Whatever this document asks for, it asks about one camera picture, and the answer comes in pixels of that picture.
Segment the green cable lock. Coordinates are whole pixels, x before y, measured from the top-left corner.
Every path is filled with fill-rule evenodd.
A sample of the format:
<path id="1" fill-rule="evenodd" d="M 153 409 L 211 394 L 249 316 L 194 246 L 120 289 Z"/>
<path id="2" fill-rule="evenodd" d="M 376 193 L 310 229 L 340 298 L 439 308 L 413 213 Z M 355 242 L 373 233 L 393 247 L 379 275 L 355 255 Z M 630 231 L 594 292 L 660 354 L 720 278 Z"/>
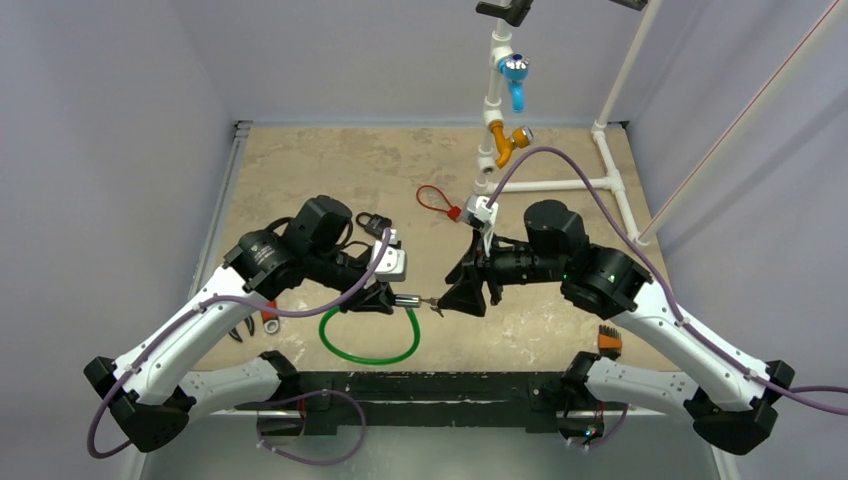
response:
<path id="1" fill-rule="evenodd" d="M 328 310 L 320 318 L 317 327 L 318 339 L 330 354 L 343 361 L 368 367 L 396 365 L 415 355 L 422 342 L 422 329 L 415 310 L 412 307 L 403 307 L 402 312 L 409 330 L 407 343 L 403 348 L 398 343 L 401 334 L 396 330 L 395 321 L 390 321 L 389 325 L 371 322 L 364 325 L 359 333 L 350 329 L 354 340 L 364 341 L 364 352 L 348 349 L 346 340 L 337 344 L 332 336 L 330 323 L 342 315 L 339 307 Z"/>

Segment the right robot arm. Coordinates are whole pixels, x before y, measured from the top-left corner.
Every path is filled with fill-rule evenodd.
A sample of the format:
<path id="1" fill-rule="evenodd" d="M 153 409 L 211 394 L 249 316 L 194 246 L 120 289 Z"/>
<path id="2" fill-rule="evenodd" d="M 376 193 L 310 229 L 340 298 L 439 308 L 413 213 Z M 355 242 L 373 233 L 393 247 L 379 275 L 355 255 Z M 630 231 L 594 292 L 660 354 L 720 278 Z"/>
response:
<path id="1" fill-rule="evenodd" d="M 556 282 L 574 307 L 631 332 L 673 363 L 660 372 L 581 352 L 561 381 L 569 404 L 621 403 L 688 420 L 703 440 L 734 455 L 770 436 L 779 389 L 794 377 L 789 365 L 759 360 L 720 339 L 671 303 L 629 255 L 593 244 L 582 218 L 564 203 L 536 202 L 523 219 L 523 241 L 483 232 L 472 219 L 471 244 L 446 276 L 437 309 L 482 317 L 507 286 Z M 769 381 L 779 389 L 770 390 Z"/>

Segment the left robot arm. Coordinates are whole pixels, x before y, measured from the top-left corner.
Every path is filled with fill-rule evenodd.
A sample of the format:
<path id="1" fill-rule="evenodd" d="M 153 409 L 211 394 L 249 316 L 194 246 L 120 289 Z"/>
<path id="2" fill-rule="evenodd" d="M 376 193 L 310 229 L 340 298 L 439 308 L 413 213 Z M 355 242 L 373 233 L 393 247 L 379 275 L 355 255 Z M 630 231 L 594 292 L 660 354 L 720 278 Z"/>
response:
<path id="1" fill-rule="evenodd" d="M 84 370 L 101 398 L 96 417 L 110 414 L 126 445 L 157 450 L 192 421 L 232 407 L 284 409 L 299 401 L 300 375 L 281 353 L 211 372 L 197 362 L 243 320 L 258 311 L 276 313 L 275 301 L 305 281 L 335 290 L 331 308 L 393 310 L 390 283 L 405 276 L 399 235 L 385 228 L 357 257 L 345 243 L 351 210 L 319 195 L 299 212 L 244 234 L 205 285 L 154 334 L 115 359 L 98 356 Z"/>

